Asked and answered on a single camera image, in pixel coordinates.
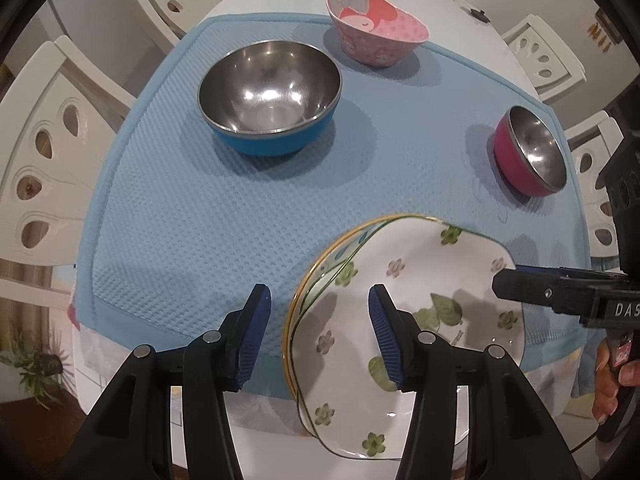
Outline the person's right hand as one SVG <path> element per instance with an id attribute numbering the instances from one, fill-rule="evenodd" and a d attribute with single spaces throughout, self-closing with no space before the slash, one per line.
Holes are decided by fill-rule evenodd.
<path id="1" fill-rule="evenodd" d="M 610 349 L 606 341 L 599 344 L 597 352 L 596 379 L 594 380 L 593 418 L 602 425 L 618 407 L 617 393 L 620 387 L 636 388 L 640 386 L 639 361 L 626 363 L 618 375 L 608 364 Z"/>

